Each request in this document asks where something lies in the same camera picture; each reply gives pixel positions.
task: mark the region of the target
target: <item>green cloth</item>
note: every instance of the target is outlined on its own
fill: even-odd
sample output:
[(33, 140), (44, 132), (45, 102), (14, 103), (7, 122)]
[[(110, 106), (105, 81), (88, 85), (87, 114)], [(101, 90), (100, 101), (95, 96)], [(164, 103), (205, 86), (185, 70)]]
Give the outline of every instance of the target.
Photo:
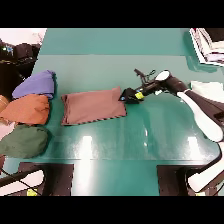
[(47, 144), (47, 130), (18, 125), (0, 141), (0, 154), (15, 158), (32, 158), (42, 153)]

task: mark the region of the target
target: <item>wire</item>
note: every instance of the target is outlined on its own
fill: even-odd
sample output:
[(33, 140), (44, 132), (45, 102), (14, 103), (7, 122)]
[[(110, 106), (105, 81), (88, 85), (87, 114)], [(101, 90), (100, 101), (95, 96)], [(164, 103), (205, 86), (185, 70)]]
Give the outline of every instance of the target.
[(2, 168), (0, 168), (0, 170), (1, 170), (4, 174), (10, 176), (10, 177), (11, 177), (12, 179), (14, 179), (15, 181), (19, 181), (20, 183), (26, 185), (28, 188), (32, 189), (34, 192), (36, 192), (37, 194), (39, 194), (40, 196), (42, 196), (42, 194), (40, 194), (38, 191), (36, 191), (36, 190), (35, 190), (33, 187), (31, 187), (30, 185), (26, 184), (25, 182), (23, 182), (23, 181), (21, 181), (21, 180), (16, 179), (13, 175), (7, 173), (7, 172), (6, 172), (5, 170), (3, 170)]
[(216, 196), (216, 195), (222, 190), (223, 187), (224, 187), (224, 183), (223, 183), (222, 186), (219, 188), (219, 190), (216, 191), (216, 193), (213, 194), (212, 196)]

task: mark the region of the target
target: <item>pile of clothes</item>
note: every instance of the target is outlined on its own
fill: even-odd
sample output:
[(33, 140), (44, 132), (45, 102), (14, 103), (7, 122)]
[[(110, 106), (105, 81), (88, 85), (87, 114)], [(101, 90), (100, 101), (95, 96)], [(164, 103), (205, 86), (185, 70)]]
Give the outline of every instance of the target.
[(224, 66), (224, 28), (191, 28), (190, 35), (200, 63)]
[(44, 151), (48, 131), (37, 125), (48, 120), (54, 74), (46, 70), (30, 76), (13, 90), (11, 97), (7, 94), (13, 82), (0, 88), (0, 154), (32, 158)]

